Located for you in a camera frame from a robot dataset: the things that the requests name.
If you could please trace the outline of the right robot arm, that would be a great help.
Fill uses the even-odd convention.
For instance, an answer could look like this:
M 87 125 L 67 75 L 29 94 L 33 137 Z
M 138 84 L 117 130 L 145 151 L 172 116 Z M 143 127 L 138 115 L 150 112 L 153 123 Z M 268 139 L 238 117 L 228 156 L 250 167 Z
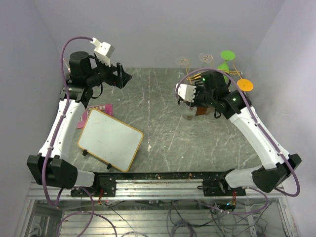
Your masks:
M 253 168 L 232 169 L 218 182 L 218 191 L 229 195 L 242 186 L 256 187 L 269 193 L 276 190 L 289 197 L 301 191 L 295 169 L 302 162 L 298 154 L 291 154 L 268 131 L 260 120 L 251 101 L 240 88 L 229 90 L 225 82 L 228 74 L 212 68 L 201 68 L 192 72 L 200 81 L 189 92 L 194 107 L 213 107 L 244 135 L 261 164 Z

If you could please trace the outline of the green plastic wine glass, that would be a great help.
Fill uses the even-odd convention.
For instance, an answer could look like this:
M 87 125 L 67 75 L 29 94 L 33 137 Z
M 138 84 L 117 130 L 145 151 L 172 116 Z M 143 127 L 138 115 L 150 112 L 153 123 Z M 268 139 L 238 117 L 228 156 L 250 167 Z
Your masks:
M 235 59 L 235 54 L 230 50 L 224 50 L 220 53 L 221 58 L 224 60 L 219 66 L 217 66 L 217 69 L 226 73 L 231 74 L 228 62 L 233 61 Z

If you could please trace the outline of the clear wine glass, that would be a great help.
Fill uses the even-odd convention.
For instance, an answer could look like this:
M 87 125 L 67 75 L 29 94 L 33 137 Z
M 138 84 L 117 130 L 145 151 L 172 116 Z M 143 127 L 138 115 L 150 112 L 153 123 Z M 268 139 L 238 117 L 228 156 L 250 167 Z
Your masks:
M 183 113 L 182 113 L 182 117 L 185 120 L 192 120 L 196 116 L 196 113 L 197 113 L 197 107 L 185 105 Z
M 213 56 L 209 53 L 201 53 L 199 55 L 199 60 L 202 63 L 202 68 L 208 68 L 211 67 L 212 62 L 213 62 Z

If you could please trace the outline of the orange plastic wine glass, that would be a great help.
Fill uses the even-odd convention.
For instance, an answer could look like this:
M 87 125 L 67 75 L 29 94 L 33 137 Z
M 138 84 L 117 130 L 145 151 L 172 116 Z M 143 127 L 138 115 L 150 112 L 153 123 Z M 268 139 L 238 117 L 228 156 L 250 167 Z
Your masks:
M 253 83 L 248 79 L 239 79 L 237 85 L 244 92 L 250 92 L 254 88 Z

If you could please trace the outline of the clear tumbler glass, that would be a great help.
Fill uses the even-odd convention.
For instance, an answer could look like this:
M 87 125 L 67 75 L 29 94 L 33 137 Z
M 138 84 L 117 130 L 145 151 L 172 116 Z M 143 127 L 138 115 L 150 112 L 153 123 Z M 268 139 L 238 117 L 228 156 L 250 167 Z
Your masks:
M 187 66 L 189 65 L 189 60 L 184 56 L 180 56 L 180 57 L 177 57 L 175 59 L 175 63 L 178 66 L 178 71 L 176 73 L 176 77 L 178 79 L 181 79 L 185 75 L 184 72 L 185 72 L 185 69 L 187 68 Z

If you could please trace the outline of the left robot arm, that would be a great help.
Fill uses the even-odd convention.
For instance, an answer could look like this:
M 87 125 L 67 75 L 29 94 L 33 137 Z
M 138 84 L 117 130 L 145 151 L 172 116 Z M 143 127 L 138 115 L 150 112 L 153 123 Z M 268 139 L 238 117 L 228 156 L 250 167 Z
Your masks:
M 121 63 L 110 63 L 110 53 L 77 51 L 70 55 L 69 79 L 61 90 L 56 119 L 44 145 L 37 155 L 30 155 L 27 167 L 37 184 L 71 189 L 83 186 L 89 196 L 100 192 L 96 174 L 68 163 L 71 141 L 77 123 L 93 98 L 93 88 L 104 83 L 122 89 L 132 76 Z

